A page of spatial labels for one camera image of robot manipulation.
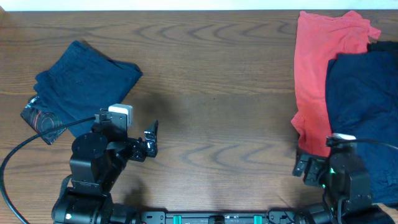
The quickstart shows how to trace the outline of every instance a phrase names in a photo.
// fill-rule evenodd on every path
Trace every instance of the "dark blue cloth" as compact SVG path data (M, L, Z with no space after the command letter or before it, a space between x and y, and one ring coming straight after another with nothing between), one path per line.
M389 52L338 55L326 77L331 130L398 146L398 68ZM358 143L374 203L398 202L398 151Z
M40 101L34 107L54 113L63 124L92 117L100 108L122 102L141 75L137 65L106 59L74 41L50 70L36 76ZM85 122L69 130L78 137L92 125Z

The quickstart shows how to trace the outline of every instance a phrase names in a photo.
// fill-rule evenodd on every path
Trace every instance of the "robotic arm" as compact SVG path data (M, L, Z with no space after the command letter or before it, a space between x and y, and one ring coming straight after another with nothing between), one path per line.
M132 108L113 105L95 115L92 132L72 144L72 185L65 179L52 210L54 224L390 224L394 221L372 205L370 176L355 154L356 145L339 143L353 136L334 134L327 139L329 157L298 152L293 175L304 173L304 184L325 189L322 203L304 209L270 209L264 213L141 212L114 204L110 190L128 160L144 162L157 154L155 121L145 141L127 136Z

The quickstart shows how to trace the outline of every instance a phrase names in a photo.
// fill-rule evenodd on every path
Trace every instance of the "pink cloth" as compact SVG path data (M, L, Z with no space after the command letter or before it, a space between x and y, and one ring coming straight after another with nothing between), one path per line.
M298 112L292 124L300 134L301 149L319 156L330 152L325 147L326 137L331 135L325 102L328 61L338 53L365 53L368 36L378 39L380 34L354 11L336 18L300 12L294 54Z

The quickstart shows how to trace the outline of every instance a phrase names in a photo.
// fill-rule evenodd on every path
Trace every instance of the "cable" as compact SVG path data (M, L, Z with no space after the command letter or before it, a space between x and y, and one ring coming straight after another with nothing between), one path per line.
M10 198L7 195L6 186L4 185L4 170L6 169L6 165L7 165L8 161L10 160L11 156L13 156L20 148L24 147L26 144L37 139L38 137L41 137L43 135L46 135L46 134L54 132L54 131L58 131L59 129L67 128L67 127L70 127L70 126L73 126L76 124L80 124L80 123L83 123L86 121L91 121L94 119L95 119L95 117L82 119L79 121L72 122L70 124L66 124L63 126L56 127L56 128L48 129L42 133L36 134L35 136L32 136L29 139L26 139L24 142L20 143L17 147L15 147L13 150L11 150L11 152L6 156L6 158L4 158L4 160L1 164L1 167L0 167L0 191L1 191L2 197L4 198L4 201L6 202L7 206L11 209L11 211L14 213L14 215L17 218L19 218L19 220L23 224L29 224L29 222L18 212L17 208L12 204Z
M353 139L353 140L338 140L330 145L330 147L337 146L339 144L346 144L346 143L370 143L370 144L379 144L382 146L387 146L391 149L398 150L397 146L393 146L392 144L388 144L386 142L372 140L372 139Z

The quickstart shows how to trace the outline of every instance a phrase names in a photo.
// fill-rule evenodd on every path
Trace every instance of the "table surface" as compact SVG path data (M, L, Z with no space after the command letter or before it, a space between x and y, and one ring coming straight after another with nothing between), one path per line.
M346 11L315 11L342 16ZM398 11L359 11L398 40ZM145 209L266 210L320 202L322 190L292 177L297 133L290 120L298 11L13 12L0 27L0 159L34 131L19 113L35 76L74 40L135 62L144 75L123 101L131 137L159 120L159 153L130 162L115 202ZM41 139L9 162L5 182L32 223L51 223L70 173L73 136ZM398 220L398 213L389 211ZM0 200L0 223L19 223Z

